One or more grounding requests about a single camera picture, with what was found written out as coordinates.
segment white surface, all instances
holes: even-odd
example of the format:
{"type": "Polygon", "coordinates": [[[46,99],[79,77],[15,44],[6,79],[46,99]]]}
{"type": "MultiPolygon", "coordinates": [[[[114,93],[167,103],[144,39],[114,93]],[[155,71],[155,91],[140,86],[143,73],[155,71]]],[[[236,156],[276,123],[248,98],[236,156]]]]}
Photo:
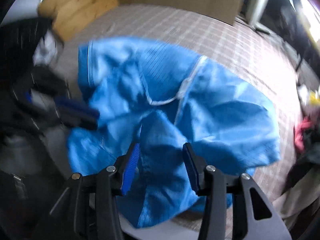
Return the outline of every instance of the white surface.
{"type": "Polygon", "coordinates": [[[264,9],[266,8],[267,2],[268,0],[250,0],[245,15],[250,26],[256,27],[256,24],[259,22],[264,9]]]}
{"type": "Polygon", "coordinates": [[[320,39],[320,22],[318,17],[316,17],[317,12],[308,0],[301,0],[301,3],[302,3],[302,11],[310,23],[309,31],[314,41],[318,42],[320,39]]]}
{"type": "Polygon", "coordinates": [[[0,26],[19,19],[30,19],[38,16],[37,8],[40,0],[15,0],[0,26]]]}
{"type": "Polygon", "coordinates": [[[57,57],[57,42],[50,31],[47,31],[44,38],[41,38],[33,55],[34,65],[49,65],[57,57]]]}
{"type": "Polygon", "coordinates": [[[199,233],[179,226],[172,221],[163,222],[157,226],[143,229],[133,228],[121,215],[119,220],[122,230],[140,240],[197,240],[199,233]]]}

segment black cloth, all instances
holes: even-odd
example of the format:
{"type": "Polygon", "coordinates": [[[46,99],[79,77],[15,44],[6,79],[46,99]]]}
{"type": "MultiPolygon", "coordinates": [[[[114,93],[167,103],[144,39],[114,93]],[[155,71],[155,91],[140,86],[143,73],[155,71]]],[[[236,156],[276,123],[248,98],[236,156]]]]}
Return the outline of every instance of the black cloth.
{"type": "Polygon", "coordinates": [[[36,47],[51,25],[51,19],[34,18],[0,27],[0,89],[9,88],[33,66],[36,47]]]}
{"type": "MultiPolygon", "coordinates": [[[[319,125],[307,129],[303,132],[303,142],[305,152],[298,158],[296,164],[289,171],[284,192],[294,187],[296,183],[302,179],[312,167],[320,169],[320,128],[319,125]]],[[[319,210],[313,213],[318,208],[318,200],[306,207],[297,217],[297,221],[290,231],[292,239],[300,239],[302,235],[310,235],[310,227],[315,224],[315,228],[319,228],[317,217],[319,210]]]]}

